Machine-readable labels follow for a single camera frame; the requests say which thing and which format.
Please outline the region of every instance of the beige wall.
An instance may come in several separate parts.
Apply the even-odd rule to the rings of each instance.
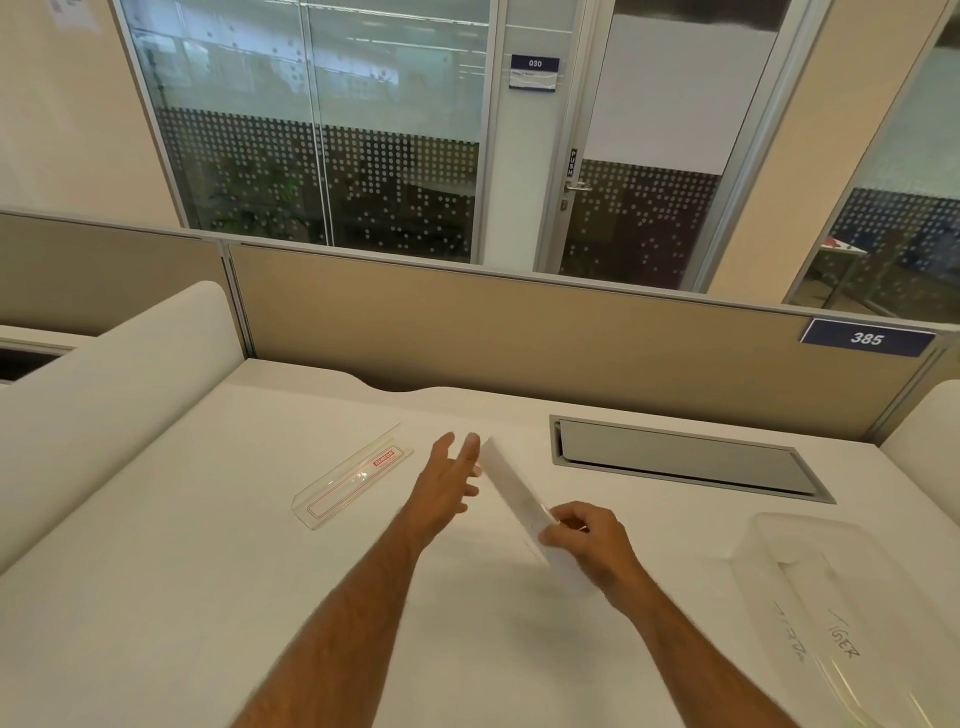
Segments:
[[[178,227],[108,0],[60,6],[0,2],[0,206]]]
[[[948,0],[834,0],[712,296],[781,303]]]

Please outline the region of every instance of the hand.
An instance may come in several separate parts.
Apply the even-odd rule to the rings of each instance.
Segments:
[[[426,548],[454,516],[467,510],[464,496],[480,493],[479,488],[467,483],[468,477],[480,474],[476,464],[480,456],[480,436],[475,432],[467,435],[460,454],[452,460],[448,450],[454,438],[452,432],[447,432],[433,444],[430,459],[397,516],[410,529],[418,548]]]
[[[650,577],[636,559],[623,523],[612,511],[579,500],[558,505],[550,513],[561,523],[544,528],[540,542],[573,554],[615,609],[624,614],[631,611],[638,590],[650,582]],[[586,528],[578,530],[564,522],[585,524]]]

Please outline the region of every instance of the transparent plastic tray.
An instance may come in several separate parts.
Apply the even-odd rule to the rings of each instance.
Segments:
[[[960,642],[866,531],[760,514],[732,566],[804,728],[960,725]]]
[[[300,491],[291,506],[297,518],[308,528],[319,528],[409,457],[413,448],[397,438],[399,427],[391,428]]]

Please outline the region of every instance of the white curved divider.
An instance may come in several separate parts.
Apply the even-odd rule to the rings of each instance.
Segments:
[[[960,524],[960,379],[931,389],[880,449]]]
[[[202,281],[0,393],[0,572],[243,362]]]

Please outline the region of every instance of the glass wall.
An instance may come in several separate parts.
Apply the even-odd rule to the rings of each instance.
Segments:
[[[191,227],[469,260],[489,0],[121,0]]]
[[[791,303],[960,324],[960,14],[903,93]]]
[[[562,274],[678,288],[788,0],[616,0]]]

